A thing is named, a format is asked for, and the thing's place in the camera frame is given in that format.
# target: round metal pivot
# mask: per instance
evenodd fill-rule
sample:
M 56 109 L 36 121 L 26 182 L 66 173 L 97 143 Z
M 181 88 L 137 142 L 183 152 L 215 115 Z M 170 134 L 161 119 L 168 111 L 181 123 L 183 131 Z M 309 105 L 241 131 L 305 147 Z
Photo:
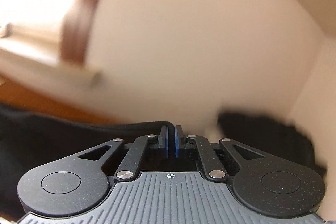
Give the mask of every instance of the round metal pivot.
M 125 171 L 120 171 L 117 173 L 117 177 L 120 179 L 129 179 L 133 176 L 133 173 L 131 171 L 125 170 Z
M 209 172 L 209 176 L 214 179 L 221 179 L 225 177 L 225 172 L 222 170 L 212 170 Z

